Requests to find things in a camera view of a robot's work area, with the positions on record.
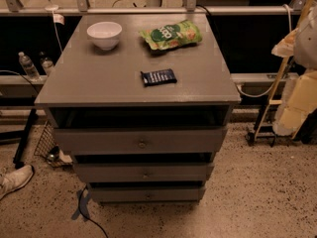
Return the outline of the dark blue rxbar wrapper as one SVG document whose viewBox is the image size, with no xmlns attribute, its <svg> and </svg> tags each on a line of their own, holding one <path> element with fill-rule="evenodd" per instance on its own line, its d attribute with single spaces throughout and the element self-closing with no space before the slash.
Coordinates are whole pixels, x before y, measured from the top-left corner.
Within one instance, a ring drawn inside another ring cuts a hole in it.
<svg viewBox="0 0 317 238">
<path fill-rule="evenodd" d="M 156 86 L 169 83 L 177 83 L 177 79 L 171 68 L 150 72 L 141 72 L 144 86 Z"/>
</svg>

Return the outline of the grey drawer cabinet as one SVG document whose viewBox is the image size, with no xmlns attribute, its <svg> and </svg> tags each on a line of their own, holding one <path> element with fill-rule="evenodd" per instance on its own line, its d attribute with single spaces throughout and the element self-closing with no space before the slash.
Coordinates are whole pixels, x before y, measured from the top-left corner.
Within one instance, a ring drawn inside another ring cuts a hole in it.
<svg viewBox="0 0 317 238">
<path fill-rule="evenodd" d="M 36 99 L 54 138 L 97 202 L 198 201 L 240 95 L 207 18 L 190 14 L 201 43 L 150 51 L 139 34 L 182 14 L 113 15 L 119 45 L 103 52 L 81 18 Z M 171 68 L 177 83 L 144 86 L 141 72 Z"/>
</svg>

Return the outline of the green snack bag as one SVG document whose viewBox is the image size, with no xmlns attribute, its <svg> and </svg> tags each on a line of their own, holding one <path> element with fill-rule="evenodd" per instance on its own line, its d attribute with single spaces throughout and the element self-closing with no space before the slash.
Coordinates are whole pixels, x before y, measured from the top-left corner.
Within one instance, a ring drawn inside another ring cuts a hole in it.
<svg viewBox="0 0 317 238">
<path fill-rule="evenodd" d="M 141 30 L 139 34 L 153 51 L 171 50 L 202 41 L 199 28 L 189 20 L 152 30 Z"/>
</svg>

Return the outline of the white bowl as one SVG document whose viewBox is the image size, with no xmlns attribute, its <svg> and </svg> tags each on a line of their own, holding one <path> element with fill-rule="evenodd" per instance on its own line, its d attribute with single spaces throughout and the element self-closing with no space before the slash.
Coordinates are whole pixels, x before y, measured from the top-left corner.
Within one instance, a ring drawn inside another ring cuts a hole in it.
<svg viewBox="0 0 317 238">
<path fill-rule="evenodd" d="M 86 33 L 96 47 L 110 51 L 119 44 L 122 26 L 115 22 L 98 22 L 89 26 Z"/>
</svg>

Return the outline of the clear water bottle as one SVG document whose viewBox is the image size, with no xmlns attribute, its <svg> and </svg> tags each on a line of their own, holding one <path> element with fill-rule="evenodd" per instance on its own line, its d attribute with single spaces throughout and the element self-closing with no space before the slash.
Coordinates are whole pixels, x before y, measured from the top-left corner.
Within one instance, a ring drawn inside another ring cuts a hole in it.
<svg viewBox="0 0 317 238">
<path fill-rule="evenodd" d="M 54 69 L 53 60 L 45 53 L 40 52 L 40 64 L 44 69 L 46 75 L 50 75 Z"/>
<path fill-rule="evenodd" d="M 37 81 L 41 79 L 31 58 L 23 52 L 19 52 L 19 63 L 30 80 Z"/>
</svg>

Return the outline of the yellow foam padding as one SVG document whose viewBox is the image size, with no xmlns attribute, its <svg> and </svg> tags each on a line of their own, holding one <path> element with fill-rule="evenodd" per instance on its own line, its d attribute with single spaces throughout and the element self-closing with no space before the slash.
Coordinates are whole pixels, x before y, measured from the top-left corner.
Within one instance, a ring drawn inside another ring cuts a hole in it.
<svg viewBox="0 0 317 238">
<path fill-rule="evenodd" d="M 279 136 L 294 135 L 316 108 L 317 71 L 308 69 L 286 83 L 272 123 L 273 132 Z"/>
</svg>

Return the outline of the black stand leg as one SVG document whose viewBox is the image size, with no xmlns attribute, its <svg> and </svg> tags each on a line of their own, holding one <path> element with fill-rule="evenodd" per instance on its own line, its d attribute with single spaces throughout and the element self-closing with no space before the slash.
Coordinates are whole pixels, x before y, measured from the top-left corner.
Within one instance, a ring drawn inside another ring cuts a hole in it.
<svg viewBox="0 0 317 238">
<path fill-rule="evenodd" d="M 30 111 L 30 114 L 29 114 L 27 123 L 25 125 L 25 128 L 22 131 L 21 140 L 20 140 L 20 143 L 18 145 L 18 148 L 17 148 L 16 154 L 14 156 L 14 159 L 13 159 L 13 164 L 15 165 L 15 169 L 16 170 L 21 168 L 24 165 L 24 163 L 22 161 L 22 156 L 23 156 L 23 153 L 24 153 L 24 149 L 25 149 L 25 147 L 27 145 L 27 140 L 28 140 L 29 133 L 31 131 L 32 125 L 36 121 L 37 117 L 38 117 L 37 110 L 36 109 L 32 109 Z"/>
</svg>

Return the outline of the white sneaker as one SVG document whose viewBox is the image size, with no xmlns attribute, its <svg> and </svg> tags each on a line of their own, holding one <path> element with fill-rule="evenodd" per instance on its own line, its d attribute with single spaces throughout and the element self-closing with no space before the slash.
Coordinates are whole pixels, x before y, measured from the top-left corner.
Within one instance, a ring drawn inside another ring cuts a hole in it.
<svg viewBox="0 0 317 238">
<path fill-rule="evenodd" d="M 7 194 L 24 187 L 33 177 L 34 167 L 25 165 L 8 174 L 0 175 L 0 200 Z"/>
</svg>

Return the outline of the wooden ladder frame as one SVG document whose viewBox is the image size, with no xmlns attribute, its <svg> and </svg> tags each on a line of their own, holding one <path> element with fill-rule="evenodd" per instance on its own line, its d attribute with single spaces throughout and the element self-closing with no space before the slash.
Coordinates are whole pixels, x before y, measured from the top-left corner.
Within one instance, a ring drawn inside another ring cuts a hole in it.
<svg viewBox="0 0 317 238">
<path fill-rule="evenodd" d="M 314 0 L 292 0 L 292 2 L 290 3 L 292 10 L 300 14 L 296 22 L 296 27 L 299 27 L 300 23 L 307 17 L 310 8 L 313 5 L 313 2 Z M 288 56 L 282 60 L 278 73 L 271 87 L 267 91 L 266 99 L 262 99 L 262 106 L 259 109 L 259 114 L 254 128 L 246 135 L 246 140 L 249 146 L 252 146 L 255 143 L 256 139 L 259 138 L 262 134 L 265 134 L 265 136 L 269 138 L 276 138 L 276 135 L 272 131 L 272 126 L 266 124 L 266 116 L 271 106 L 281 104 L 281 100 L 275 99 L 274 97 L 280 85 L 280 82 L 283 80 L 284 76 L 288 73 L 293 64 L 293 56 Z"/>
</svg>

